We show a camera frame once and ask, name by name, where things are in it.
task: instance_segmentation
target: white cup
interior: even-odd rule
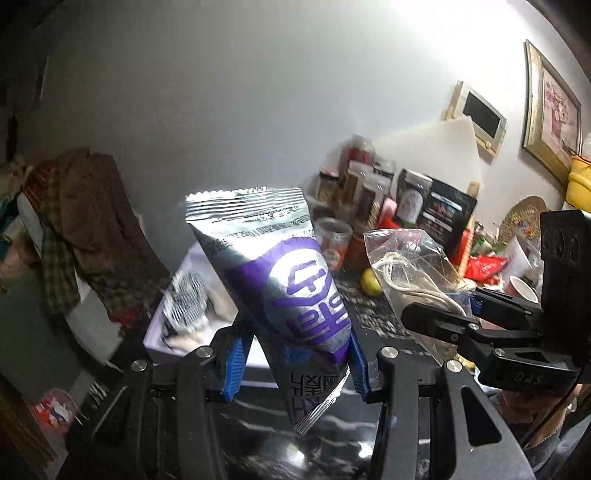
[[[538,296],[530,288],[530,286],[521,280],[519,277],[511,275],[505,287],[507,295],[517,297],[519,299],[529,300],[533,303],[539,303]]]

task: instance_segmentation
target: blue gripper pad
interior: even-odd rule
[[[349,369],[355,385],[355,391],[361,395],[363,401],[366,401],[370,392],[368,364],[353,330],[351,330],[349,351],[347,352],[347,355]]]
[[[470,293],[470,309],[473,315],[478,315],[482,310],[482,302],[477,300],[472,293]]]
[[[223,398],[227,402],[231,402],[234,395],[240,390],[251,344],[252,334],[248,334],[235,339],[233,345],[230,347],[228,361],[226,363],[226,378],[222,389]]]

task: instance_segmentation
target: picture frame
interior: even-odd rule
[[[527,117],[523,147],[563,186],[571,151],[581,152],[581,104],[554,66],[527,40]]]

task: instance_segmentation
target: plastic bag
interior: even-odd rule
[[[186,220],[254,332],[295,430],[340,394],[351,321],[300,189],[203,192]]]
[[[365,234],[369,262],[394,316],[412,302],[472,317],[466,283],[433,239],[419,229],[375,230]],[[439,363],[453,359],[456,346],[409,332]]]

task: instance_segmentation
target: silver snack bag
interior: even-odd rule
[[[345,382],[351,322],[301,190],[194,193],[186,219],[250,314],[291,424],[305,434]]]

